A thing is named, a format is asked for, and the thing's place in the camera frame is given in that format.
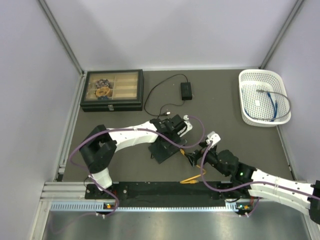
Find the black network switch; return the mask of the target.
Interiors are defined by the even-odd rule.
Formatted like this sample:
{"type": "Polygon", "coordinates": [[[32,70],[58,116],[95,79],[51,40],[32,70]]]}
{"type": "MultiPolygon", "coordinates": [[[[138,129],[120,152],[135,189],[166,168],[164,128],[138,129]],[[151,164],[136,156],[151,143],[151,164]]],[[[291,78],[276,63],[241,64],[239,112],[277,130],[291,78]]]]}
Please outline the black network switch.
{"type": "Polygon", "coordinates": [[[162,137],[158,137],[155,142],[151,143],[148,147],[151,157],[156,160],[158,164],[163,163],[165,160],[180,151],[180,148],[169,143],[162,137]]]}

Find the black power adapter with cord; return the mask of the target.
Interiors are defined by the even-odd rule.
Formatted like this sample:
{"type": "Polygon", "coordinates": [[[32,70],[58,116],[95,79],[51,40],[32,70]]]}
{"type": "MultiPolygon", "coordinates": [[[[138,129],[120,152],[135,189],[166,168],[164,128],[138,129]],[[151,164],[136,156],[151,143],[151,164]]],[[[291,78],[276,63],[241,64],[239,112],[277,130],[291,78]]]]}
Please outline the black power adapter with cord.
{"type": "Polygon", "coordinates": [[[170,112],[169,111],[166,111],[164,113],[162,113],[162,109],[163,107],[165,106],[175,106],[175,107],[181,107],[185,104],[186,101],[191,101],[193,99],[193,91],[192,91],[192,85],[191,85],[191,82],[189,81],[188,77],[183,74],[183,73],[178,73],[178,74],[174,74],[174,75],[171,75],[167,78],[165,78],[164,80],[160,81],[159,83],[157,83],[155,86],[153,86],[151,88],[151,90],[149,91],[146,99],[145,99],[145,102],[143,104],[143,110],[150,116],[152,117],[164,117],[164,116],[168,116],[170,115],[170,112]],[[181,98],[181,101],[182,103],[181,104],[175,104],[175,103],[166,103],[164,104],[160,110],[159,110],[159,113],[158,114],[152,114],[150,113],[148,110],[147,110],[147,103],[153,93],[153,91],[159,87],[161,84],[173,79],[174,77],[178,77],[178,76],[182,76],[185,78],[185,82],[181,82],[180,83],[180,98],[181,98]]]}

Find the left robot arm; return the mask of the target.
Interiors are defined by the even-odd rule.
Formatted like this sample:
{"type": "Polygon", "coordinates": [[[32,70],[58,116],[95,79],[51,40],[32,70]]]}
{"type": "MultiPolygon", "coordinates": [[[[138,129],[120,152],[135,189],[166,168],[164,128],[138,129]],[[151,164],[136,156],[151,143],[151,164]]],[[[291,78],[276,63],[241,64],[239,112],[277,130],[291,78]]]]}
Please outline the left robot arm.
{"type": "Polygon", "coordinates": [[[184,145],[186,142],[182,136],[192,128],[189,117],[182,118],[179,115],[163,120],[154,118],[125,128],[106,129],[103,124],[97,126],[79,148],[90,177],[97,183],[97,194],[105,199],[113,194],[108,166],[116,152],[139,144],[151,144],[153,155],[160,155],[161,151],[168,153],[172,144],[166,143],[166,139],[184,145]]]}

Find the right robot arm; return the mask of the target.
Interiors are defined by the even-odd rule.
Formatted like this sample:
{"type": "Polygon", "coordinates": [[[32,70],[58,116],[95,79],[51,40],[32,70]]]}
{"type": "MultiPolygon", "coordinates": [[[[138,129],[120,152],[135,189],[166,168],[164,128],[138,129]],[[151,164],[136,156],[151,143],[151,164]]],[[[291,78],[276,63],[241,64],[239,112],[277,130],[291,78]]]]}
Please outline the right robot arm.
{"type": "Polygon", "coordinates": [[[186,153],[180,150],[192,166],[200,163],[199,177],[210,190],[231,193],[232,198],[251,197],[253,199],[267,199],[291,207],[310,217],[316,224],[320,223],[320,182],[314,184],[287,180],[266,173],[258,168],[239,161],[229,150],[216,151],[216,147],[207,150],[195,150],[186,153]],[[205,181],[204,164],[214,167],[219,173],[230,177],[230,183],[218,183],[211,186],[205,181]]]}

